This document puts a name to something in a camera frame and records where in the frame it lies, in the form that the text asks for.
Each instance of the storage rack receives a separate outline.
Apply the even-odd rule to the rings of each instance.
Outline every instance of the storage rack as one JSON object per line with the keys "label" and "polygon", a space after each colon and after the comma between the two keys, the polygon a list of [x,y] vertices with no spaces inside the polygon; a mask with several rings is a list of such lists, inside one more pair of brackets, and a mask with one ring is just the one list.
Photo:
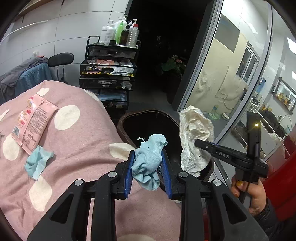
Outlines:
{"label": "storage rack", "polygon": [[[98,37],[98,42],[89,44],[90,38]],[[123,100],[106,100],[102,101],[108,114],[110,115],[113,123],[117,125],[120,117],[125,114],[129,105],[129,93],[133,90],[135,84],[135,75],[137,71],[136,61],[138,58],[141,42],[137,41],[136,48],[130,48],[121,45],[104,45],[99,43],[100,36],[91,35],[87,39],[86,50],[85,50],[85,60],[80,64],[80,78],[79,86],[80,88],[92,91],[96,94],[102,93],[103,90],[109,90],[110,93],[123,93],[125,95],[125,101]],[[90,60],[94,58],[102,60],[112,60],[117,61],[118,65],[109,64],[91,64]],[[132,66],[124,66],[120,63],[122,61],[130,61]],[[133,69],[132,73],[127,75],[119,74],[114,75],[113,67],[124,67],[128,69]],[[125,81],[131,84],[131,87],[125,87],[123,89],[121,83]]]}

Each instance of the white polka dot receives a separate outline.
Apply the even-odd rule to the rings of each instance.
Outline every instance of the white polka dot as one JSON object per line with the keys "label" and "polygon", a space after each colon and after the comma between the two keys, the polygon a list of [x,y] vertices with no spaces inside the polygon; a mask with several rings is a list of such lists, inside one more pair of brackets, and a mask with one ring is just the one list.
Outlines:
{"label": "white polka dot", "polygon": [[40,96],[45,95],[49,91],[49,88],[41,88],[36,94],[39,94]]}
{"label": "white polka dot", "polygon": [[142,234],[127,234],[119,237],[117,241],[156,241],[156,240]]}
{"label": "white polka dot", "polygon": [[78,121],[80,110],[76,105],[67,105],[59,109],[54,117],[54,125],[58,130],[66,130]]}
{"label": "white polka dot", "polygon": [[52,188],[44,180],[42,176],[39,176],[33,186],[29,190],[29,197],[33,207],[40,212],[45,210],[45,206],[52,195]]}
{"label": "white polka dot", "polygon": [[0,115],[0,121],[3,119],[3,117],[9,112],[9,110],[5,110],[2,115]]}
{"label": "white polka dot", "polygon": [[2,151],[6,159],[13,161],[20,152],[19,144],[13,139],[11,133],[6,137],[2,145]]}
{"label": "white polka dot", "polygon": [[130,144],[127,143],[113,143],[109,144],[110,155],[127,161],[131,150],[135,150]]}
{"label": "white polka dot", "polygon": [[99,101],[99,98],[92,92],[85,90],[85,93],[89,94],[91,97],[93,97],[93,99],[95,99],[96,101]]}

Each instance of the human hand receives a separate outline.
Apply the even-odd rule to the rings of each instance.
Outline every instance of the human hand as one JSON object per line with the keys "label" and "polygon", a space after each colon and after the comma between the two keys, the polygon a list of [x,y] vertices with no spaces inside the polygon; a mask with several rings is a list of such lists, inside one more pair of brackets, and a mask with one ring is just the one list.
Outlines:
{"label": "human hand", "polygon": [[[234,196],[239,197],[240,190],[246,191],[248,182],[237,181],[235,175],[232,177],[231,182],[231,192]],[[256,216],[263,211],[266,205],[266,193],[262,182],[259,180],[258,184],[250,183],[247,192],[252,196],[249,213]]]}

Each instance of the pink blanket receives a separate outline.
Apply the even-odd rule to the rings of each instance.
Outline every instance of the pink blanket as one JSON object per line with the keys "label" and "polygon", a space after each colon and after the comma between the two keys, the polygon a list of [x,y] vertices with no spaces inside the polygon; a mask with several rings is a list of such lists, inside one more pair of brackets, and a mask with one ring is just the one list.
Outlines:
{"label": "pink blanket", "polygon": [[[39,143],[55,156],[34,181],[24,169],[28,154],[11,132],[26,101],[36,92],[59,109]],[[44,81],[1,105],[0,131],[0,207],[23,240],[74,180],[98,179],[126,160],[133,149],[122,143],[93,93],[56,81]],[[134,181],[128,199],[115,201],[115,215],[118,240],[178,240],[181,211],[161,189],[147,191]]]}

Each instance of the barcode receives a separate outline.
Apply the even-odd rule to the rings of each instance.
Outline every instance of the barcode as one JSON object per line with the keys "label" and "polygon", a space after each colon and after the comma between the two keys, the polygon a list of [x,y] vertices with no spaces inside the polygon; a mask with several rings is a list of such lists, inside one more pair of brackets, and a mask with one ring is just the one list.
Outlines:
{"label": "barcode", "polygon": [[18,137],[18,134],[20,132],[20,129],[18,129],[16,126],[13,129],[13,133]]}

